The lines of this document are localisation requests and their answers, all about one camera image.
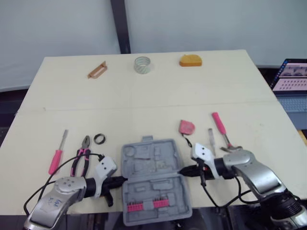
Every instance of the screwdriver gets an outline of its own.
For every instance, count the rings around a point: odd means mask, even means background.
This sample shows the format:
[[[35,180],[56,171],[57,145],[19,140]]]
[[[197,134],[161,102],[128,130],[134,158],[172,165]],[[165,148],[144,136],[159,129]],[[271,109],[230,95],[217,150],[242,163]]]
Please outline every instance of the screwdriver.
[[[212,151],[213,151],[213,155],[216,157],[216,155],[215,155],[215,141],[214,141],[212,128],[209,128],[208,132],[209,132],[209,141],[210,141],[210,145],[211,145],[211,148],[212,148]]]
[[[52,173],[54,173],[54,171],[58,168],[59,166],[59,162],[61,160],[61,156],[62,156],[62,152],[63,152],[63,145],[64,145],[64,141],[66,139],[66,136],[67,136],[67,133],[68,133],[68,130],[66,129],[64,131],[64,134],[63,134],[63,138],[62,138],[62,141],[61,141],[61,144],[59,145],[59,149],[56,150],[54,156],[53,156],[53,159],[52,159],[52,162],[50,164],[50,167],[49,167],[49,171],[48,173],[51,175]]]

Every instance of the black pole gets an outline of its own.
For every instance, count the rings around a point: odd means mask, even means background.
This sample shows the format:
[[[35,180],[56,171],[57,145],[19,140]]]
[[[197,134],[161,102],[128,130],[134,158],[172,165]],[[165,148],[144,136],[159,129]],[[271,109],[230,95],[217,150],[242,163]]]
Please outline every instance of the black pole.
[[[131,54],[125,0],[111,0],[113,17],[121,54]]]

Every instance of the laptop screen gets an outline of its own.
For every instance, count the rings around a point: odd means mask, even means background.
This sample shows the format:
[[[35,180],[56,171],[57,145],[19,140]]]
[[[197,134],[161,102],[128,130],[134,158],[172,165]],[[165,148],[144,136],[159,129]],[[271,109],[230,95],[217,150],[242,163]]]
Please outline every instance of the laptop screen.
[[[307,93],[307,59],[286,59],[270,87],[279,94]]]

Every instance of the gray toolbox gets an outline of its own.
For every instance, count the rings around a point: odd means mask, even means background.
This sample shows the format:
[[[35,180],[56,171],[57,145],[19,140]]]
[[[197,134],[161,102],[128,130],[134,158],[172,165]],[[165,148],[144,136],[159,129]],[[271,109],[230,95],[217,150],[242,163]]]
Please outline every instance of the gray toolbox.
[[[173,139],[122,147],[123,216],[126,226],[188,218],[192,215],[181,160]]]

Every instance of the wooden table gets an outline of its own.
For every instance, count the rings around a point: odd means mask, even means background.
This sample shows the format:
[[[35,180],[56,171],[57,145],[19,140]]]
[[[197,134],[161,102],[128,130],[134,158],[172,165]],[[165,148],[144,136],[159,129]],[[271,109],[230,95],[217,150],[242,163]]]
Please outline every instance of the wooden table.
[[[207,130],[212,127],[217,148],[224,146],[211,117],[215,111],[234,145],[252,151],[288,189],[307,198],[307,148],[247,53],[193,53],[201,56],[203,66],[179,66],[180,57],[187,53],[145,54],[153,64],[146,75],[133,69],[140,54],[45,58],[0,148],[0,215],[24,214],[24,201],[48,178],[64,129],[69,133],[62,162],[75,156],[85,135],[102,132],[107,142],[92,142],[90,149],[111,156],[118,165],[114,175],[120,175],[122,145],[139,142],[146,135],[173,138],[184,166],[194,164],[190,148],[178,133],[181,119],[196,126],[189,137],[192,143],[210,147]],[[96,80],[88,79],[86,75],[104,60],[108,70]],[[217,149],[217,157],[223,155]],[[88,177],[96,163],[92,157]],[[70,166],[61,169],[55,179],[69,175]],[[200,179],[187,180],[193,207],[212,206]],[[233,180],[208,181],[207,187],[218,204],[237,195]],[[69,212],[121,211],[121,189],[111,193],[115,200],[111,208],[104,198],[87,198]],[[246,199],[255,197],[249,194]]]

